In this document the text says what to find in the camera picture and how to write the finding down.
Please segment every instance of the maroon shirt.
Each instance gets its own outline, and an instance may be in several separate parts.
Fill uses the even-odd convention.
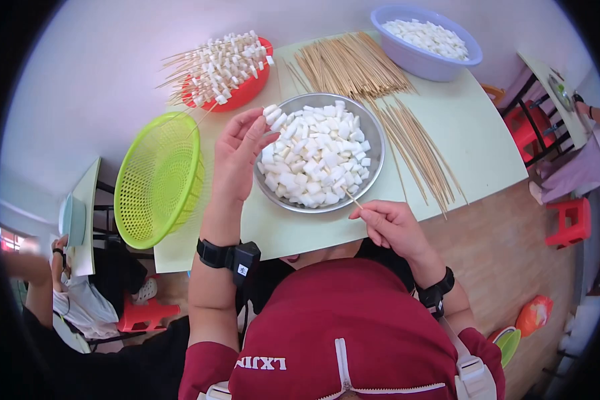
[[[459,337],[503,399],[500,349],[473,328]],[[240,354],[213,342],[189,347],[178,397],[229,381],[234,399],[332,399],[344,388],[363,399],[455,399],[456,361],[447,334],[391,271],[331,260],[279,284]]]

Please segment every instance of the white zipper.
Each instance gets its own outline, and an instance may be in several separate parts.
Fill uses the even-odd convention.
[[[329,396],[321,397],[318,400],[334,400],[341,396],[344,392],[352,390],[357,393],[364,394],[410,394],[427,392],[429,390],[445,387],[444,382],[433,383],[432,385],[419,386],[413,388],[385,388],[385,389],[356,389],[351,384],[351,377],[349,376],[349,363],[347,361],[347,347],[345,345],[344,338],[335,340],[336,344],[336,357],[338,358],[338,373],[340,374],[340,383],[342,388],[339,392]]]

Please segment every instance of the person's left hand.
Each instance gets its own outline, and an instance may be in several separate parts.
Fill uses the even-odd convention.
[[[243,203],[253,185],[256,156],[280,134],[263,137],[267,130],[262,108],[234,116],[216,142],[212,200],[224,204]]]

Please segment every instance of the white wall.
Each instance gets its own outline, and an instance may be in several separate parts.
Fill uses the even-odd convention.
[[[0,167],[0,224],[38,236],[40,251],[45,256],[51,254],[51,242],[58,236],[61,200],[21,174]]]
[[[102,156],[113,183],[131,140],[164,112],[160,59],[231,31],[255,29],[274,46],[369,29],[371,10],[403,1],[250,2],[69,0],[32,53],[11,105],[2,163],[53,195],[69,192]],[[517,49],[577,86],[591,59],[552,0],[416,0],[460,23],[480,43],[480,82],[507,88],[520,74]]]

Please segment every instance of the tiled floor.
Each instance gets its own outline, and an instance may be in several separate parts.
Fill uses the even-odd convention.
[[[520,308],[536,294],[553,300],[548,324],[520,341],[505,368],[507,399],[517,400],[544,378],[555,360],[557,343],[573,291],[572,248],[544,245],[551,217],[529,195],[527,182],[422,222],[426,235],[453,268],[472,304],[480,331],[488,335],[515,324]],[[187,313],[187,274],[162,274],[158,299]]]

